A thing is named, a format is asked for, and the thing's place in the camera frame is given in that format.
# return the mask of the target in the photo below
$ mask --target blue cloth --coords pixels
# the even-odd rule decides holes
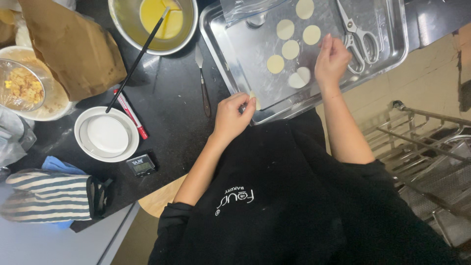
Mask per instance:
[[[57,172],[62,172],[62,173],[67,173],[67,174],[87,175],[87,173],[85,173],[83,170],[78,169],[77,167],[69,163],[62,162],[53,156],[46,157],[46,160],[44,160],[44,163],[42,164],[41,169],[57,171]],[[70,227],[72,223],[73,223],[73,220],[66,221],[66,222],[50,223],[50,224],[54,225],[55,227],[58,227],[59,229],[67,229]]]
[[[53,156],[46,157],[46,160],[44,160],[41,169],[57,171],[67,174],[87,175],[87,173],[85,173],[83,170],[78,169],[77,167],[69,163],[62,162]]]

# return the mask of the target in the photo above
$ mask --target striped oven mitt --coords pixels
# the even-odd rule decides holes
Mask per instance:
[[[3,218],[22,223],[54,223],[103,218],[106,189],[90,175],[26,169],[6,180],[15,189],[0,207]]]

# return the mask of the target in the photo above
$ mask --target hand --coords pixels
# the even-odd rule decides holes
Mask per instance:
[[[330,33],[319,43],[319,47],[321,52],[317,57],[314,75],[322,91],[325,87],[339,84],[340,78],[352,59],[352,54],[349,53],[340,39],[332,38]]]
[[[239,92],[218,104],[216,113],[216,124],[214,126],[213,138],[225,145],[225,147],[239,134],[241,134],[252,119],[255,113],[256,99],[246,93]],[[239,108],[242,104],[247,103],[247,107],[243,114],[240,114]]]

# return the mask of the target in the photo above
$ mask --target red marker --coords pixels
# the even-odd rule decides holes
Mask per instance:
[[[128,101],[126,100],[126,98],[124,97],[122,93],[118,96],[118,101],[121,104],[121,107],[124,109],[124,111],[126,111],[126,114],[129,116],[129,118],[131,118],[131,120],[134,122],[134,124],[138,128],[138,132],[142,136],[142,139],[144,140],[147,139],[149,136],[144,131],[144,127],[142,126],[141,122],[139,122],[138,117],[136,116],[136,114],[134,114],[134,111],[132,111],[131,106],[129,105]]]

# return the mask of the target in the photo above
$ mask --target digital display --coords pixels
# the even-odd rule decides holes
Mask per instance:
[[[134,171],[140,172],[140,171],[144,171],[144,170],[147,170],[147,169],[151,168],[151,166],[150,166],[149,162],[145,162],[145,163],[139,164],[137,166],[133,166],[132,168],[134,169]]]

